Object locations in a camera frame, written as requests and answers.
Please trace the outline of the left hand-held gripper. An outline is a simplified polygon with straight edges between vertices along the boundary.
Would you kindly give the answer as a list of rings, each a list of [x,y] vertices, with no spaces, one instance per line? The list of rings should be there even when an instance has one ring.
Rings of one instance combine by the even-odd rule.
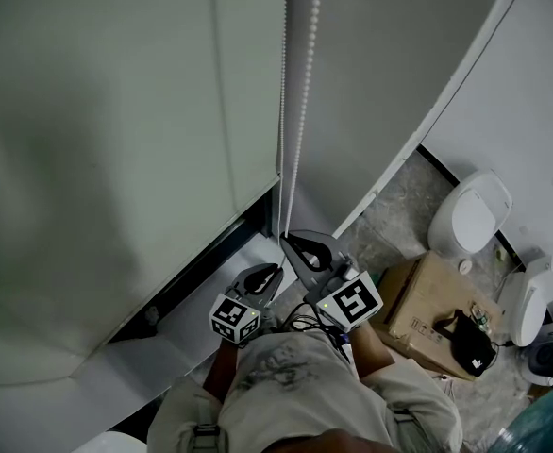
[[[284,270],[276,263],[240,272],[230,287],[247,296],[218,294],[209,311],[210,329],[235,345],[247,344],[258,335],[262,315],[276,298],[283,278]]]

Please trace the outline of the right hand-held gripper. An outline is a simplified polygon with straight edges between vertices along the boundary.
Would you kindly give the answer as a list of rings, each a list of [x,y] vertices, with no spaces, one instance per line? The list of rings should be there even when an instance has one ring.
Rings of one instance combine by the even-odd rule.
[[[370,274],[351,259],[340,260],[345,254],[331,235],[294,230],[281,232],[279,239],[320,323],[348,333],[383,308]]]

